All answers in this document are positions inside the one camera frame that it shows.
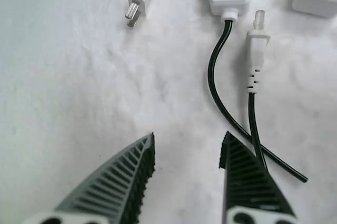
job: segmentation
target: white cloth background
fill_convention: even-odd
[[[215,72],[247,129],[244,42],[265,9],[272,35],[256,97],[261,141],[301,223],[337,223],[337,21],[252,0]],[[227,130],[206,70],[223,25],[208,0],[152,0],[131,30],[127,0],[0,0],[0,223],[52,210],[104,161],[154,132],[156,171],[140,223],[220,223]]]

